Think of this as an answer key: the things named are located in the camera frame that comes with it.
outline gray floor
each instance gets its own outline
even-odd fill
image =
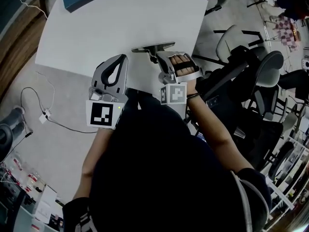
[[[54,1],[49,0],[49,9]],[[214,34],[213,30],[228,29],[233,24],[239,25],[242,30],[259,31],[264,37],[263,21],[268,20],[271,14],[280,14],[282,10],[268,6],[264,9],[261,8],[261,5],[247,8],[247,5],[252,2],[253,0],[230,0],[220,11],[207,15],[203,20],[195,53],[217,59],[215,48],[221,35]],[[215,3],[216,0],[209,0],[208,7],[212,7]],[[300,22],[297,24],[303,39],[298,51],[290,53],[280,42],[271,44],[271,50],[279,50],[284,55],[285,69],[288,71],[301,68],[301,59],[304,56],[302,49],[308,45],[306,28],[302,28]],[[267,28],[270,36],[274,35],[272,27],[273,25],[270,25]],[[252,40],[255,39],[249,36],[248,41]],[[53,88],[44,76],[39,75],[38,77],[36,71],[39,71],[46,75],[56,88],[55,100],[51,109],[52,118],[77,130],[93,131],[92,128],[86,126],[85,121],[85,100],[88,99],[91,78],[39,66],[34,63],[34,59],[35,56],[29,60],[11,85],[0,105],[0,116],[4,117],[14,105],[20,104],[20,92],[24,87],[33,87],[38,92],[44,107],[50,107]],[[221,67],[209,62],[198,61],[198,63],[205,70]],[[64,202],[68,202],[79,184],[81,166],[94,134],[72,132],[50,122],[42,125],[39,121],[40,108],[34,92],[26,90],[22,99],[26,110],[26,121],[34,130],[34,134],[25,139],[16,148],[16,151],[58,192]]]

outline power plug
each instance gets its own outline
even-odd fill
[[[39,120],[42,124],[45,123],[45,121],[51,116],[51,113],[48,109],[46,109],[43,114],[39,117]]]

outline checkered cloth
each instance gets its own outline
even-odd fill
[[[287,45],[290,51],[296,51],[298,49],[297,43],[293,35],[293,19],[287,18],[285,16],[280,16],[276,21],[276,26],[274,31],[277,32],[279,39],[283,45]]]

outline black bracelet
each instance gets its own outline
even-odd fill
[[[187,96],[187,100],[190,99],[190,98],[193,98],[193,97],[195,97],[195,96],[198,96],[198,95],[199,95],[199,93],[192,94],[192,95],[188,95],[188,96]]]

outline white table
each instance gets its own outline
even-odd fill
[[[170,50],[192,54],[207,0],[94,0],[73,13],[56,0],[46,22],[36,63],[93,76],[118,54],[129,58],[126,86],[159,94],[160,69],[134,47],[175,41]]]

